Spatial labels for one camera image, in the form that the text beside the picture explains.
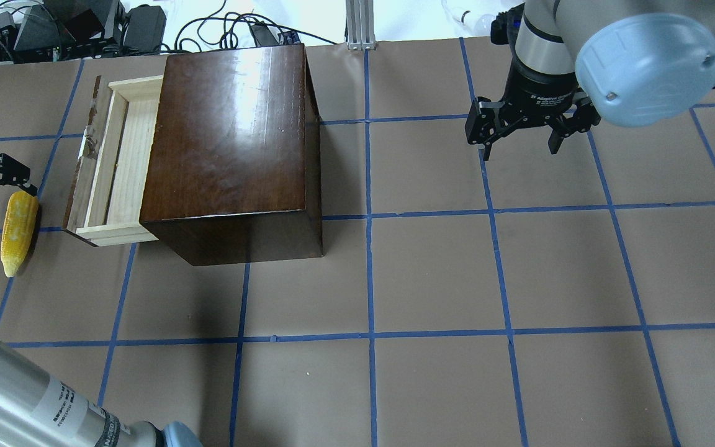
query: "brown wooden box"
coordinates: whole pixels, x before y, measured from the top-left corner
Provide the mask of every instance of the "brown wooden box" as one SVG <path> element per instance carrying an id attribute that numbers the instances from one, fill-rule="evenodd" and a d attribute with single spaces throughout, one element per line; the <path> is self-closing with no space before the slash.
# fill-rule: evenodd
<path id="1" fill-rule="evenodd" d="M 195 266 L 322 255 L 303 45 L 170 56 L 163 78 L 100 84 L 66 231 L 93 245 L 158 238 Z"/>

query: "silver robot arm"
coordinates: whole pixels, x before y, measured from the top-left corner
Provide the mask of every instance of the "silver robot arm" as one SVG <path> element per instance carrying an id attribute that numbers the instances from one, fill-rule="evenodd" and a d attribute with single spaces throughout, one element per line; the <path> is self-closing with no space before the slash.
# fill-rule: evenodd
<path id="1" fill-rule="evenodd" d="M 465 125 L 485 160 L 517 129 L 548 125 L 556 153 L 601 117 L 650 125 L 715 88 L 715 0 L 527 0 L 499 15 L 491 38 L 513 62 L 504 96 L 474 99 Z"/>

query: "yellow corn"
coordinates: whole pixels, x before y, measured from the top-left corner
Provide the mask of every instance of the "yellow corn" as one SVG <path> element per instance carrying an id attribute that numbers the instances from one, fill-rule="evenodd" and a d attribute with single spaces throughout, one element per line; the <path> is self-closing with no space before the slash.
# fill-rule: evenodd
<path id="1" fill-rule="evenodd" d="M 7 202 L 1 251 L 2 265 L 8 278 L 15 276 L 29 252 L 36 218 L 37 197 L 23 191 L 12 193 Z"/>

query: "glossy brown surface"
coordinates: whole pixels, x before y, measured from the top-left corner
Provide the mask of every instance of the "glossy brown surface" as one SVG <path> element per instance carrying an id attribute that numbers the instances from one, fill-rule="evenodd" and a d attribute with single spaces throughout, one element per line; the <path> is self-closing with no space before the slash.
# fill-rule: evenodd
<path id="1" fill-rule="evenodd" d="M 304 46 L 168 57 L 141 224 L 193 265 L 320 256 Z"/>

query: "white floor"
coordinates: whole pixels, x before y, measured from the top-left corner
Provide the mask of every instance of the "white floor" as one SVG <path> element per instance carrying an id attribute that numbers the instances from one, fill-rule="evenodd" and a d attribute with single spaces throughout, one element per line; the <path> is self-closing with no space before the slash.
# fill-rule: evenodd
<path id="1" fill-rule="evenodd" d="M 220 0 L 121 0 L 123 6 L 131 9 L 143 4 L 159 5 L 167 14 L 164 42 L 173 46 L 176 35 L 185 23 L 197 17 L 206 17 L 222 5 Z M 494 15 L 498 11 L 520 3 L 522 0 L 392 0 L 374 3 L 375 37 L 377 40 L 429 40 L 449 37 L 470 37 L 482 33 L 475 32 L 457 23 L 463 12 L 469 18 L 479 18 L 483 14 Z M 14 0 L 12 6 L 28 5 L 32 0 Z M 344 0 L 228 0 L 224 12 L 255 12 L 274 20 L 278 25 L 316 34 L 333 42 L 343 42 L 346 25 L 346 2 Z M 197 24 L 189 26 L 182 37 L 196 36 Z M 253 44 L 245 25 L 236 28 L 240 46 Z M 216 42 L 222 35 L 221 22 L 213 20 L 202 28 L 201 35 L 210 42 Z M 306 45 L 323 45 L 325 42 L 312 37 L 302 37 Z M 190 51 L 195 46 L 187 43 Z"/>

